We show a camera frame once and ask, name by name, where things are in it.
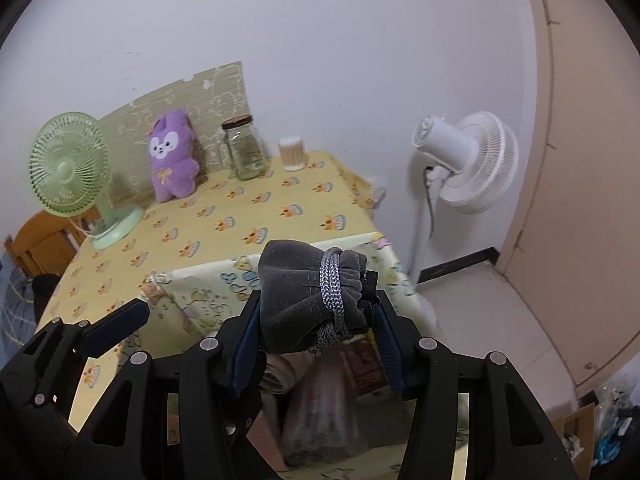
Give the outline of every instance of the white fan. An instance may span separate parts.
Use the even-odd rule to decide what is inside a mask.
[[[434,163],[424,171],[430,234],[418,242],[409,272],[416,285],[433,235],[437,200],[464,214],[489,209],[513,181],[518,144],[511,129],[489,112],[471,114],[455,128],[437,117],[426,117],[415,129],[412,144]]]

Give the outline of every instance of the glass jar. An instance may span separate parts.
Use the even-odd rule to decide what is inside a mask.
[[[238,180],[249,180],[267,171],[267,161],[253,116],[242,115],[229,119],[222,123],[222,129]]]

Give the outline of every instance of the cardboard box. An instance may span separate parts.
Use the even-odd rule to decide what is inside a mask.
[[[559,418],[552,422],[556,433],[560,438],[566,435],[576,435],[584,451],[578,455],[574,462],[575,471],[580,480],[589,480],[591,474],[591,462],[595,447],[594,426],[595,404],[589,404],[569,416]]]

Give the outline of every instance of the cotton swab container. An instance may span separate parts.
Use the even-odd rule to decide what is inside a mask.
[[[301,137],[285,137],[278,141],[284,171],[298,171],[306,167],[305,144]]]

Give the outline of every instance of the yellow tablecloth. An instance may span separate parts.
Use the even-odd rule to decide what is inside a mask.
[[[364,244],[361,250],[369,252],[381,285],[398,298],[394,306],[409,316],[419,313],[398,258],[375,232],[371,207],[367,181],[331,155],[311,152],[308,167],[295,173],[285,172],[279,158],[270,160],[263,177],[248,182],[230,178],[228,171],[212,173],[188,199],[152,203],[143,221],[119,243],[96,251],[86,241],[39,327],[54,316],[65,322],[96,322],[145,294],[151,296],[152,315],[125,342],[89,360],[70,417],[73,427],[84,424],[119,359],[140,348],[154,356],[182,352],[238,314],[252,288],[259,286],[255,267],[270,239],[303,240],[322,248]],[[163,279],[172,281],[159,283],[169,294],[153,298],[149,287]],[[145,280],[149,283],[141,291]]]

